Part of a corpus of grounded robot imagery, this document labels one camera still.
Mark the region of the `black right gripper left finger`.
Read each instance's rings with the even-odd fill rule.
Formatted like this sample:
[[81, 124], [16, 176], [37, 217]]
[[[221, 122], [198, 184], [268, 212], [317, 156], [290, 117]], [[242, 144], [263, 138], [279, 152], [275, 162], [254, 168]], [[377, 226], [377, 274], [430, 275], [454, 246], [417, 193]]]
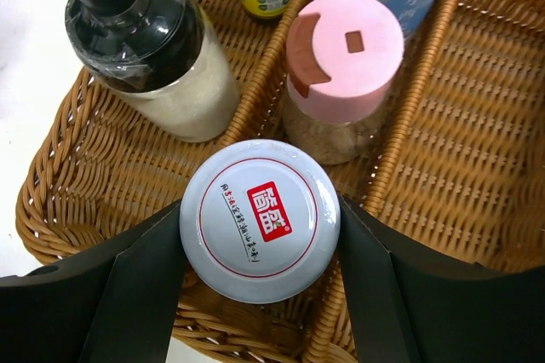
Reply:
[[3, 362], [164, 362], [186, 271], [174, 202], [29, 274], [1, 279]]

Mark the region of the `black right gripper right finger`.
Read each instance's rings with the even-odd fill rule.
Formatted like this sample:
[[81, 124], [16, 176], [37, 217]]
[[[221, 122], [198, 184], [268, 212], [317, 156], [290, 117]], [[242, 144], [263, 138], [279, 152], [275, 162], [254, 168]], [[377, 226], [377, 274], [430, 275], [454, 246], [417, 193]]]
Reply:
[[339, 257], [361, 362], [541, 362], [544, 270], [437, 252], [341, 199]]

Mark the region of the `white lid round jar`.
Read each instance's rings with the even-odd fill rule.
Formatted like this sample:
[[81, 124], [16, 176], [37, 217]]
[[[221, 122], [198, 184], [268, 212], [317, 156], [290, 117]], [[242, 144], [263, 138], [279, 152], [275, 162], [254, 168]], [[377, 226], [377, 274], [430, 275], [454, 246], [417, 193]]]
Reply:
[[242, 303], [306, 290], [329, 265], [340, 225], [324, 169], [282, 141], [222, 148], [197, 169], [181, 201], [188, 261], [206, 285]]

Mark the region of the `pink lid spice jar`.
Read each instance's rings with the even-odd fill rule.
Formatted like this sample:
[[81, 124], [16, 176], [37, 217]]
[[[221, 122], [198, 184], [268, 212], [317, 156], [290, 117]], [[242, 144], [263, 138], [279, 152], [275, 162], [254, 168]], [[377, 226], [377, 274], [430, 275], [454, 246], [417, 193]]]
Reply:
[[377, 0], [313, 0], [285, 43], [291, 144], [320, 164], [345, 163], [367, 147], [404, 56], [393, 13]]

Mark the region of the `white salt grinder black top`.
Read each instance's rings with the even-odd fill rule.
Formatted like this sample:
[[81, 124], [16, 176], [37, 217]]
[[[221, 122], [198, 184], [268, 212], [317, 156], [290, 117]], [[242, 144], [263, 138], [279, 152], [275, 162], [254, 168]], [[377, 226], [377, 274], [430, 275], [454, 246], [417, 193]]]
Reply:
[[197, 0], [68, 0], [66, 34], [94, 79], [182, 141], [224, 132], [240, 92]]

